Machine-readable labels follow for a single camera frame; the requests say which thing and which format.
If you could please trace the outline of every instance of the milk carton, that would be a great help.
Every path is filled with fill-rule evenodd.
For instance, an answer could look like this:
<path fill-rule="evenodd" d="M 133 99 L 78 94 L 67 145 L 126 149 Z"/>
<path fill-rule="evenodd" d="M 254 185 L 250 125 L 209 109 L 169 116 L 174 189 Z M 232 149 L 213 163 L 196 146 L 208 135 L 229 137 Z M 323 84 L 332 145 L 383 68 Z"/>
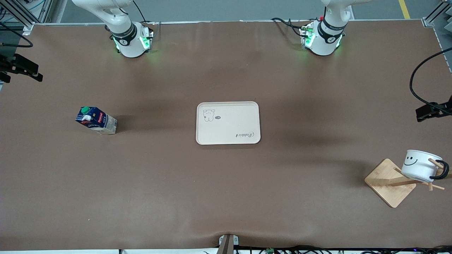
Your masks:
<path fill-rule="evenodd" d="M 101 135 L 115 134 L 118 123 L 115 118 L 96 107 L 81 107 L 75 120 Z"/>

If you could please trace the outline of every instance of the blue cable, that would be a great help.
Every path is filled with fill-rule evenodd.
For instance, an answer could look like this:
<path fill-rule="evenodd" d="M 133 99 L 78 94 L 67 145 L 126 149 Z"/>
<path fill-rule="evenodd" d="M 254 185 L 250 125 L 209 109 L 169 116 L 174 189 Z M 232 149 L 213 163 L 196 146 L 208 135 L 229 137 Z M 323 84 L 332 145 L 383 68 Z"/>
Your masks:
<path fill-rule="evenodd" d="M 39 2 L 39 4 L 37 4 L 37 5 L 35 5 L 35 6 L 33 6 L 32 8 L 30 8 L 29 10 L 33 10 L 34 8 L 36 8 L 36 7 L 38 7 L 38 6 L 40 6 L 43 2 L 45 2 L 46 0 L 42 0 L 41 2 Z M 9 19 L 7 19 L 7 20 L 5 20 L 5 21 L 2 21 L 2 22 L 8 22 L 8 21 L 10 21 L 10 20 L 12 20 L 12 19 L 14 19 L 14 17 L 12 17 L 12 18 L 9 18 Z"/>

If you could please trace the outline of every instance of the white mug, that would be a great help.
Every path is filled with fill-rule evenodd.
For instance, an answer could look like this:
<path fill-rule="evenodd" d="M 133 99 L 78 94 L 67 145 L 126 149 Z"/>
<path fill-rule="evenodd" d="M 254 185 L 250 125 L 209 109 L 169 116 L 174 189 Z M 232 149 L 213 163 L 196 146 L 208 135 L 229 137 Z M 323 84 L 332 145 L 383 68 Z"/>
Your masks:
<path fill-rule="evenodd" d="M 441 175 L 436 176 L 438 167 L 429 161 L 433 159 L 444 165 L 444 171 Z M 408 150 L 406 151 L 405 161 L 402 166 L 402 174 L 408 178 L 418 180 L 425 183 L 431 183 L 437 179 L 443 179 L 449 173 L 449 165 L 442 161 L 442 158 L 423 151 Z"/>

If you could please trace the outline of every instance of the mug rack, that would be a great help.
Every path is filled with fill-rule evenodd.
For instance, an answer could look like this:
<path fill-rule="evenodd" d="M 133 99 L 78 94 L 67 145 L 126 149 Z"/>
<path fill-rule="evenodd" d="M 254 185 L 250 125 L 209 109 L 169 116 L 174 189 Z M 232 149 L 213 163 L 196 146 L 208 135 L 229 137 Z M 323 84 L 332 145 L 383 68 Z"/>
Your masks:
<path fill-rule="evenodd" d="M 438 167 L 436 175 L 441 175 L 444 169 L 443 165 L 433 159 L 429 159 L 429 161 Z M 396 208 L 414 190 L 417 183 L 428 186 L 429 191 L 433 191 L 433 188 L 444 190 L 443 187 L 435 184 L 405 177 L 400 168 L 390 159 L 384 159 L 378 164 L 364 181 L 392 208 Z"/>

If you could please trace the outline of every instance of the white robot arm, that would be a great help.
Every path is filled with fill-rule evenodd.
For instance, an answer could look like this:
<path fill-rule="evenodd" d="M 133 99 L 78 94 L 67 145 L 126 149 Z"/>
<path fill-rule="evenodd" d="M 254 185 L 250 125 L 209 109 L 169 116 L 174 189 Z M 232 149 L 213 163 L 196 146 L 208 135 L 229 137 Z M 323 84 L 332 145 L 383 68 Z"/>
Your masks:
<path fill-rule="evenodd" d="M 138 57 L 151 49 L 153 31 L 139 22 L 132 22 L 120 8 L 133 0 L 72 0 L 105 22 L 113 35 L 116 48 L 126 57 Z"/>
<path fill-rule="evenodd" d="M 372 0 L 321 0 L 325 5 L 325 16 L 301 31 L 303 45 L 313 53 L 326 56 L 339 46 L 342 32 L 350 20 L 350 5 L 368 3 Z"/>

